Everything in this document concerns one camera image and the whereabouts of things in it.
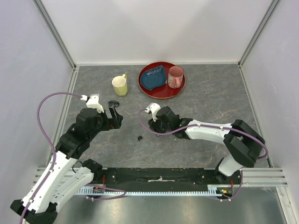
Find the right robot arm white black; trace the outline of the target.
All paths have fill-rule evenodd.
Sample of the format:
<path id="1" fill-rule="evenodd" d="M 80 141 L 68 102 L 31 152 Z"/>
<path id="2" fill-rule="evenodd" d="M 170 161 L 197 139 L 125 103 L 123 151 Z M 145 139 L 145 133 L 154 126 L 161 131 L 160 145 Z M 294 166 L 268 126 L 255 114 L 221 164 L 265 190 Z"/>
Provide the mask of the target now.
<path id="1" fill-rule="evenodd" d="M 174 135 L 178 139 L 207 140 L 225 145 L 229 156 L 220 160 L 214 170 L 218 183 L 226 183 L 241 168 L 253 168 L 259 159 L 268 156 L 265 140 L 245 121 L 212 124 L 181 118 L 169 107 L 152 103 L 145 112 L 152 118 L 146 129 L 156 136 Z"/>

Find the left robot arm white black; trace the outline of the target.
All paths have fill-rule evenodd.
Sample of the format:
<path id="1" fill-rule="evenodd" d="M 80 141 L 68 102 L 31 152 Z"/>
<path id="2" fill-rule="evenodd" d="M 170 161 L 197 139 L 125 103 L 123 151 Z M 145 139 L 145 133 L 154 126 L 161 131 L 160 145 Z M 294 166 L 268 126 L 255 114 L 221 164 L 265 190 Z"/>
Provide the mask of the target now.
<path id="1" fill-rule="evenodd" d="M 60 137 L 50 163 L 33 189 L 22 199 L 12 202 L 10 208 L 20 215 L 20 223 L 54 223 L 61 208 L 83 186 L 102 180 L 102 165 L 88 159 L 70 179 L 61 183 L 98 133 L 121 127 L 123 117 L 115 106 L 109 106 L 109 111 L 111 118 L 98 106 L 80 111 L 76 122 Z"/>

